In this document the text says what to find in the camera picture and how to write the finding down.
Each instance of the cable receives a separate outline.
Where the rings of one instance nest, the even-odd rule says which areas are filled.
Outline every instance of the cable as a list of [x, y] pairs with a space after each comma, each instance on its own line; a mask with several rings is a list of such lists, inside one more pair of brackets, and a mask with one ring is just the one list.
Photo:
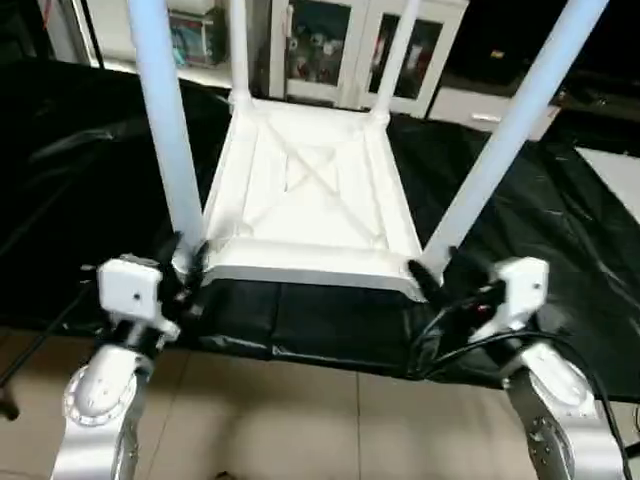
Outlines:
[[620, 450], [620, 455], [622, 456], [622, 468], [624, 471], [624, 476], [626, 480], [632, 480], [631, 470], [629, 469], [629, 461], [627, 458], [627, 452], [625, 450], [624, 441], [622, 440], [622, 435], [620, 434], [620, 429], [618, 428], [618, 424], [616, 423], [615, 416], [613, 414], [613, 409], [611, 408], [611, 403], [609, 402], [609, 397], [607, 392], [602, 384], [602, 381], [595, 373], [594, 370], [589, 368], [587, 361], [580, 354], [580, 352], [570, 344], [566, 339], [560, 337], [559, 335], [553, 333], [546, 332], [508, 332], [494, 335], [492, 337], [484, 338], [482, 340], [478, 340], [476, 342], [469, 343], [463, 347], [460, 347], [456, 350], [452, 350], [441, 357], [435, 359], [433, 363], [430, 365], [430, 368], [424, 372], [424, 378], [428, 379], [434, 373], [439, 370], [442, 370], [446, 366], [456, 362], [458, 359], [466, 355], [467, 353], [477, 350], [478, 348], [486, 347], [487, 345], [491, 345], [497, 342], [503, 342], [506, 340], [514, 339], [514, 338], [528, 338], [528, 339], [537, 339], [537, 340], [549, 340], [555, 344], [561, 345], [564, 349], [568, 350], [573, 357], [578, 361], [578, 364], [581, 364], [580, 367], [582, 369], [582, 373], [587, 377], [587, 381], [593, 388], [594, 394], [596, 397], [600, 397], [600, 401], [602, 402], [602, 409], [604, 410], [604, 415], [607, 419], [607, 423], [609, 424], [609, 428], [611, 429], [611, 434], [613, 435], [616, 443], [618, 444], [618, 448]]
[[640, 404], [633, 409], [633, 424], [636, 427], [636, 435], [640, 437]]
[[93, 54], [96, 56], [96, 61], [98, 62], [100, 69], [104, 70], [104, 59], [102, 58], [102, 52], [100, 51], [100, 45], [98, 44], [96, 30], [93, 27], [93, 20], [91, 19], [91, 12], [89, 11], [89, 4], [87, 3], [87, 0], [80, 0], [80, 5], [82, 5], [82, 14], [84, 15], [84, 20], [85, 22], [87, 22], [87, 28], [89, 29], [89, 37], [91, 38]]
[[44, 343], [44, 341], [51, 336], [51, 334], [58, 328], [58, 326], [67, 318], [69, 313], [80, 303], [80, 300], [84, 298], [86, 293], [91, 290], [92, 283], [88, 283], [85, 287], [80, 291], [78, 296], [74, 298], [65, 309], [58, 315], [53, 322], [49, 324], [49, 326], [42, 332], [38, 337], [31, 342], [25, 350], [22, 351], [16, 359], [11, 362], [2, 374], [0, 374], [0, 390], [5, 388], [7, 383], [11, 380], [11, 378], [16, 374], [18, 370], [31, 358], [31, 355], [35, 353], [38, 348]]

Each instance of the black plastic sheet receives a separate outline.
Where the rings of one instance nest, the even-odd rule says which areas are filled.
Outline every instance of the black plastic sheet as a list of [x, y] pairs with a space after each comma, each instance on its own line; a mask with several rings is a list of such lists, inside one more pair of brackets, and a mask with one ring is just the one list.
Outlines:
[[[1, 73], [0, 318], [42, 328], [94, 275], [86, 266], [153, 255], [170, 224], [136, 76], [55, 63]], [[203, 202], [229, 122], [221, 93], [183, 84]], [[388, 131], [425, 243], [487, 135], [406, 117]], [[640, 399], [640, 228], [570, 146], [527, 144], [462, 248], [486, 262], [548, 260], [540, 327], [567, 336], [614, 398]], [[470, 287], [464, 269], [446, 277]], [[400, 378], [411, 377], [410, 345], [432, 316], [400, 294], [354, 288], [220, 280], [204, 297], [183, 347]], [[94, 295], [65, 331], [94, 335], [104, 322]], [[496, 386], [496, 373], [477, 352], [437, 380]]]

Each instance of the cabinet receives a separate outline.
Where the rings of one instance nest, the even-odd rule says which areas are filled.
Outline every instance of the cabinet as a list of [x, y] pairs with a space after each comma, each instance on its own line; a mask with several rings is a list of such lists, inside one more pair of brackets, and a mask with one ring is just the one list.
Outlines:
[[[507, 97], [442, 87], [429, 111], [429, 118], [492, 132], [507, 113], [510, 103], [511, 99]], [[559, 111], [555, 105], [547, 106], [529, 133], [529, 140], [540, 140]]]
[[[404, 1], [273, 0], [269, 95], [364, 109], [376, 92]], [[425, 0], [391, 110], [424, 117], [466, 0]]]

